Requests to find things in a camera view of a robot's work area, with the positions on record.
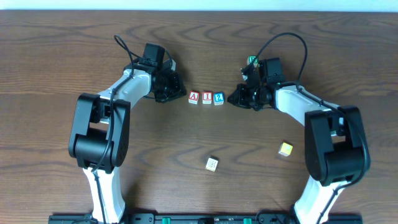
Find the red letter I block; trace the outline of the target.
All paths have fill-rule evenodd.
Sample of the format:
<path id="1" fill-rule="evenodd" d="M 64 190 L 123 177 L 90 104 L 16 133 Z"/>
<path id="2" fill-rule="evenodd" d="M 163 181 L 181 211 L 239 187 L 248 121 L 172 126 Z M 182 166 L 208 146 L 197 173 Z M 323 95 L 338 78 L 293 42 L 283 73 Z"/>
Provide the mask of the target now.
<path id="1" fill-rule="evenodd" d="M 210 105 L 213 101 L 213 93 L 210 91 L 204 91 L 202 93 L 202 103 L 204 105 Z"/>

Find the blue number 2 block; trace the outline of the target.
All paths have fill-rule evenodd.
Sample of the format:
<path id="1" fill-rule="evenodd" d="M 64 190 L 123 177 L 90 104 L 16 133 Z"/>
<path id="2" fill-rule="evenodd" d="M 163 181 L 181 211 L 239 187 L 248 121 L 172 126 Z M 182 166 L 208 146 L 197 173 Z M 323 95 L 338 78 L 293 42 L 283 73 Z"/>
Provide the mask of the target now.
<path id="1" fill-rule="evenodd" d="M 218 92 L 213 95 L 214 105 L 223 105 L 224 104 L 224 93 Z"/>

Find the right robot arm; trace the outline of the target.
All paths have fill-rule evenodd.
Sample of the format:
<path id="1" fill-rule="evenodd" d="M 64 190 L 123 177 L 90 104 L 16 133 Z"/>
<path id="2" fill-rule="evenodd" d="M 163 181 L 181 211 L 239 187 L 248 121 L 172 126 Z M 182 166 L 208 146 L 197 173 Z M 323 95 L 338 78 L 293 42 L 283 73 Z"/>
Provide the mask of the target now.
<path id="1" fill-rule="evenodd" d="M 309 93 L 298 81 L 288 82 L 280 68 L 248 65 L 244 83 L 228 102 L 260 111 L 266 105 L 285 113 L 305 129 L 305 163 L 309 179 L 285 223 L 327 223 L 344 189 L 357 184 L 370 168 L 370 155 L 360 110 L 339 106 Z"/>

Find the red letter A block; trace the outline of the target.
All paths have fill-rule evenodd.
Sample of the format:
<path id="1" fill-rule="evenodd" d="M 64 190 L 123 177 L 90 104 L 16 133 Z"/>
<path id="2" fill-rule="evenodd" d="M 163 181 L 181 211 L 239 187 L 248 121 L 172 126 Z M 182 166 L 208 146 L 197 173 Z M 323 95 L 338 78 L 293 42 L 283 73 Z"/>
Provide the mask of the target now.
<path id="1" fill-rule="evenodd" d="M 198 104 L 200 93 L 197 91 L 191 91 L 188 96 L 188 102 L 194 105 Z"/>

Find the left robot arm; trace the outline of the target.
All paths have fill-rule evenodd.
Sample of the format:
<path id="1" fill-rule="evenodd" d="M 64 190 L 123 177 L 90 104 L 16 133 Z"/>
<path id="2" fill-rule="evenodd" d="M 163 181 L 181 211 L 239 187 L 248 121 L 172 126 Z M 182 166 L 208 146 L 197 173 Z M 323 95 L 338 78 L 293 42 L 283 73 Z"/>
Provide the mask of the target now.
<path id="1" fill-rule="evenodd" d="M 124 218 L 119 168 L 129 147 L 131 109 L 149 93 L 158 103 L 186 94 L 174 60 L 128 65 L 108 89 L 78 97 L 68 151 L 88 179 L 92 222 L 120 223 Z"/>

